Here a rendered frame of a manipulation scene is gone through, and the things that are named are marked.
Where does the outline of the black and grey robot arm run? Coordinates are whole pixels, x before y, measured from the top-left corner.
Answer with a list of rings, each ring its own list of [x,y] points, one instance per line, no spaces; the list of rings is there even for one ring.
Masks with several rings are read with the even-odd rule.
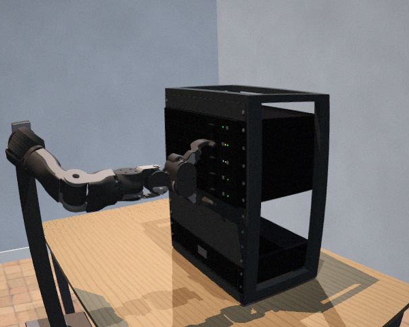
[[[105,169],[92,174],[77,169],[66,171],[57,158],[45,149],[44,140],[32,132],[30,122],[12,125],[8,149],[5,150],[7,160],[27,176],[35,177],[67,211],[100,211],[117,201],[132,202],[158,197],[170,188],[170,177],[159,169],[159,165]],[[150,193],[143,194],[143,186]]]

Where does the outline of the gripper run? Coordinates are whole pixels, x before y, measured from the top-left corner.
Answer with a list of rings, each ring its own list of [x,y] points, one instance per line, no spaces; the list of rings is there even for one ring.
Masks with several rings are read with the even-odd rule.
[[[214,148],[216,143],[205,139],[192,142],[190,144],[191,150],[187,151],[184,156],[175,153],[170,154],[162,171],[170,177],[169,190],[171,192],[184,197],[192,204],[216,206],[216,203],[206,197],[200,199],[200,195],[196,191],[196,167],[194,164],[200,159],[201,148],[205,145]]]

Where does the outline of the black server rack frame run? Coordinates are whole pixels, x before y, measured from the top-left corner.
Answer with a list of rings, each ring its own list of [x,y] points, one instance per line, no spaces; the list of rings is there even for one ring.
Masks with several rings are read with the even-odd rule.
[[[201,148],[194,165],[197,194],[217,205],[192,204],[168,190],[172,246],[244,306],[314,280],[327,197],[329,94],[237,84],[178,88],[165,88],[166,160],[184,156],[195,140],[215,142]],[[314,102],[314,114],[262,105],[280,102]],[[260,218],[261,202],[309,190],[308,240]]]

